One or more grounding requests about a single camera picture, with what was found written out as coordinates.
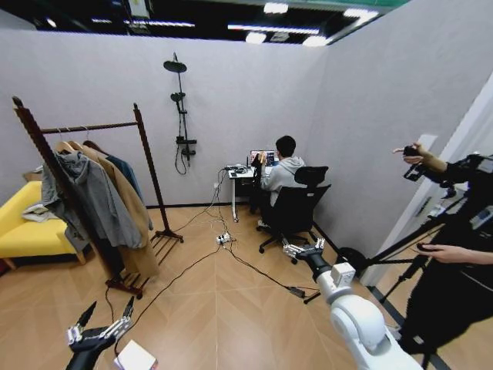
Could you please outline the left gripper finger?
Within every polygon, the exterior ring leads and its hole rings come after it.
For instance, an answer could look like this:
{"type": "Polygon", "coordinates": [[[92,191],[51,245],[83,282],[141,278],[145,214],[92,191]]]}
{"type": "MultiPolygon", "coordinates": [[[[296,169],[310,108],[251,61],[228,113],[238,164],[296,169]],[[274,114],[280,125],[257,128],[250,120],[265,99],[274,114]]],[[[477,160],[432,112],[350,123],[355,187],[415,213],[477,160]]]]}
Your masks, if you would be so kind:
{"type": "Polygon", "coordinates": [[[80,316],[78,321],[67,330],[68,343],[76,343],[82,340],[84,327],[87,325],[96,308],[97,302],[94,301],[80,316]]]}
{"type": "Polygon", "coordinates": [[[134,296],[129,299],[122,317],[102,332],[103,338],[121,338],[122,335],[130,328],[132,325],[134,299],[134,296]]]}

